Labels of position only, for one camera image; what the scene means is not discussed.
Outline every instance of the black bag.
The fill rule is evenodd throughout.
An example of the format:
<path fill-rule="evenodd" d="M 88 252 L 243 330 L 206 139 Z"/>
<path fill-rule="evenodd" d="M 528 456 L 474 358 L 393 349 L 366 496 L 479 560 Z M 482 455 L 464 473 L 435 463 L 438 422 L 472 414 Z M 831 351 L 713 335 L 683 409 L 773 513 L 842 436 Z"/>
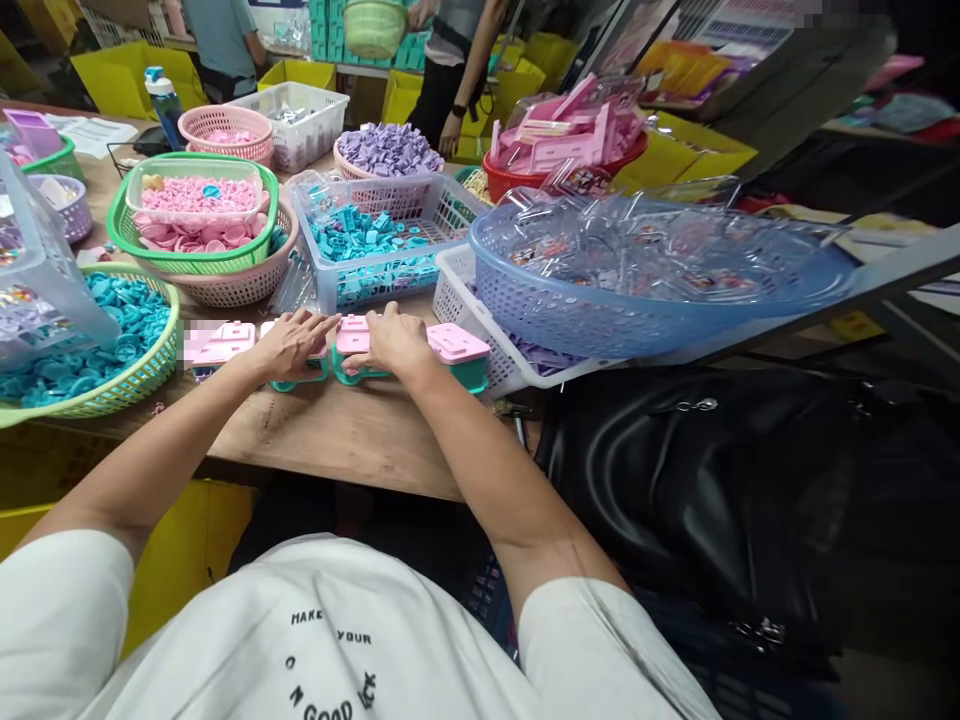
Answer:
<path fill-rule="evenodd" d="M 608 371 L 553 397 L 537 461 L 628 582 L 696 600 L 793 675 L 832 679 L 829 656 L 875 650 L 905 608 L 919 621 L 935 606 L 956 630 L 946 598 L 921 598 L 960 590 L 958 431 L 956 404 L 904 386 Z M 858 623 L 864 589 L 882 595 L 898 572 L 916 592 Z"/>

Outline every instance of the black leather bag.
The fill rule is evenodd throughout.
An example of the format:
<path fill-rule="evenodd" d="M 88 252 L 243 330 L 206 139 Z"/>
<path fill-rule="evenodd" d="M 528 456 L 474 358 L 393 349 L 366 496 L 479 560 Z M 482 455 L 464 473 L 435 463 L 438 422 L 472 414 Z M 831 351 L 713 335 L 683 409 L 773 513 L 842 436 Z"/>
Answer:
<path fill-rule="evenodd" d="M 796 371 L 609 371 L 552 398 L 537 461 L 628 582 L 692 598 L 792 674 L 824 679 L 859 611 L 838 568 L 914 521 L 885 516 L 852 535 L 847 522 L 879 485 L 921 475 L 960 511 L 951 423 L 960 430 L 947 400 Z M 919 519 L 931 497 L 900 506 Z M 933 545 L 950 567 L 948 539 L 960 536 L 910 554 Z M 890 564 L 880 555 L 862 576 L 875 587 Z"/>

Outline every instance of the hand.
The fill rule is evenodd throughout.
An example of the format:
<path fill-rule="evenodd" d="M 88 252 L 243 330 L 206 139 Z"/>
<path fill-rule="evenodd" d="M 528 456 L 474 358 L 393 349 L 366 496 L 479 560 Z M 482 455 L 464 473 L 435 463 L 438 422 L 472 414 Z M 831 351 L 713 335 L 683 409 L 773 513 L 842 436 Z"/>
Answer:
<path fill-rule="evenodd" d="M 367 313 L 370 327 L 370 352 L 351 355 L 343 361 L 345 370 L 375 367 L 393 373 L 401 381 L 439 363 L 427 344 L 427 327 L 416 315 L 401 315 L 400 306 L 387 303 L 383 317 Z"/>
<path fill-rule="evenodd" d="M 411 32 L 420 32 L 427 24 L 427 20 L 437 14 L 437 0 L 420 0 L 410 6 L 407 13 L 407 26 Z"/>
<path fill-rule="evenodd" d="M 453 113 L 447 115 L 447 121 L 443 124 L 443 132 L 440 134 L 440 147 L 437 148 L 437 152 L 445 158 L 452 157 L 457 152 L 461 130 L 463 130 L 463 118 L 458 118 Z"/>
<path fill-rule="evenodd" d="M 338 322 L 340 315 L 312 315 L 306 308 L 284 313 L 251 350 L 240 353 L 227 365 L 242 364 L 260 383 L 315 380 L 320 373 L 307 366 L 307 358 L 326 341 L 327 333 Z"/>

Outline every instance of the light blue basket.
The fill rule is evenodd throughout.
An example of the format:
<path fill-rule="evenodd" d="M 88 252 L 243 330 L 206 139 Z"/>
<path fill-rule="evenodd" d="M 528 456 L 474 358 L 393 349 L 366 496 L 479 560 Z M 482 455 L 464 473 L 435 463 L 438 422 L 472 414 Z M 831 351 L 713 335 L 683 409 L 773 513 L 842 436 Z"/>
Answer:
<path fill-rule="evenodd" d="M 572 355 L 659 355 L 750 320 L 807 313 L 843 298 L 856 267 L 841 250 L 827 247 L 813 253 L 802 272 L 763 278 L 763 297 L 744 304 L 617 295 L 541 277 L 501 257 L 495 243 L 502 236 L 486 228 L 502 222 L 502 214 L 509 210 L 494 210 L 470 229 L 477 256 L 477 296 L 504 329 Z"/>

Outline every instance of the white container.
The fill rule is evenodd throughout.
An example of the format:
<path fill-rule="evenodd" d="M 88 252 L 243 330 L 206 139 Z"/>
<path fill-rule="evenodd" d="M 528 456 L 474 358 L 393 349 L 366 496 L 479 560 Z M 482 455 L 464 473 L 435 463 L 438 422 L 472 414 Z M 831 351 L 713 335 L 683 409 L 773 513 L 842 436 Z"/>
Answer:
<path fill-rule="evenodd" d="M 456 323 L 490 346 L 487 361 L 490 386 L 487 392 L 491 397 L 500 398 L 531 386 L 543 389 L 555 387 L 623 362 L 590 358 L 549 377 L 538 374 L 510 341 L 507 333 L 497 325 L 486 306 L 467 288 L 467 283 L 476 278 L 476 256 L 471 247 L 460 245 L 444 250 L 437 253 L 435 262 L 440 270 L 440 278 L 433 295 L 433 312 L 440 322 Z"/>
<path fill-rule="evenodd" d="M 273 164 L 280 170 L 295 173 L 333 149 L 334 142 L 343 133 L 343 116 L 349 102 L 349 95 L 303 83 L 285 82 L 227 104 L 253 110 L 268 118 L 284 105 L 290 110 L 316 110 L 292 125 L 270 120 L 276 150 Z"/>
<path fill-rule="evenodd" d="M 434 263 L 437 252 L 466 243 L 470 224 L 490 209 L 452 177 L 440 173 L 331 183 L 324 200 L 334 207 L 351 204 L 374 217 L 388 213 L 394 222 L 406 226 L 402 236 L 430 241 L 422 247 L 332 262 L 317 246 L 308 217 L 314 211 L 306 209 L 309 201 L 305 191 L 302 186 L 294 186 L 294 207 L 306 239 L 307 259 L 317 279 L 319 309 L 327 315 L 433 288 L 439 277 Z"/>

